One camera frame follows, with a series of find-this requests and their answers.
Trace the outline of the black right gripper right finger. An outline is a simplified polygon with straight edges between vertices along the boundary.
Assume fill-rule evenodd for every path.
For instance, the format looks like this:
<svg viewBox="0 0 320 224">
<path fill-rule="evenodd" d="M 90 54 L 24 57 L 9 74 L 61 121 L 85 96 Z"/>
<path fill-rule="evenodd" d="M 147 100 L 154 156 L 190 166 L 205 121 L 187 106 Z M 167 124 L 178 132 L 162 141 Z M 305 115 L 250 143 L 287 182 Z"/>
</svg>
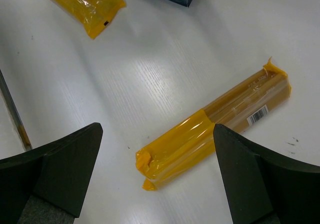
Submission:
<svg viewBox="0 0 320 224">
<path fill-rule="evenodd" d="M 320 168 L 217 124 L 213 138 L 235 224 L 318 224 Z"/>
</svg>

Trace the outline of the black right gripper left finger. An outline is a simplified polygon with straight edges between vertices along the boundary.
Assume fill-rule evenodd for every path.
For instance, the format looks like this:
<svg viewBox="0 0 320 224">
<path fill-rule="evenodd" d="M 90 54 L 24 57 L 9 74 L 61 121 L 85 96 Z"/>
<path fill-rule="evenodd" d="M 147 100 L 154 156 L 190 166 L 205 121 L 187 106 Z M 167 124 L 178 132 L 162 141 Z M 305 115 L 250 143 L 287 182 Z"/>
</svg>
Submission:
<svg viewBox="0 0 320 224">
<path fill-rule="evenodd" d="M 103 136 L 100 123 L 0 161 L 2 224 L 72 224 L 79 218 Z"/>
</svg>

